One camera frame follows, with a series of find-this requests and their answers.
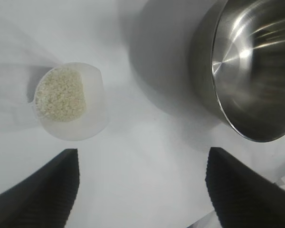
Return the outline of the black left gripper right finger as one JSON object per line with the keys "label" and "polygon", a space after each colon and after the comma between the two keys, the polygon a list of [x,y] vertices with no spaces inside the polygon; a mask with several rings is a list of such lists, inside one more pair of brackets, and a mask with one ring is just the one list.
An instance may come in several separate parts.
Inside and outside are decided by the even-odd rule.
{"label": "black left gripper right finger", "polygon": [[285,228],[285,190],[226,150],[209,150],[206,178],[223,228]]}

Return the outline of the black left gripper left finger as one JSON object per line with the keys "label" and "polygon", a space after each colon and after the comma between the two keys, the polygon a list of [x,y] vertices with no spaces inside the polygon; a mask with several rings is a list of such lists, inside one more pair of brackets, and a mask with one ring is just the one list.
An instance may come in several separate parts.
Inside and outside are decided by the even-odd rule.
{"label": "black left gripper left finger", "polygon": [[63,228],[80,184],[77,149],[65,149],[0,194],[0,228]]}

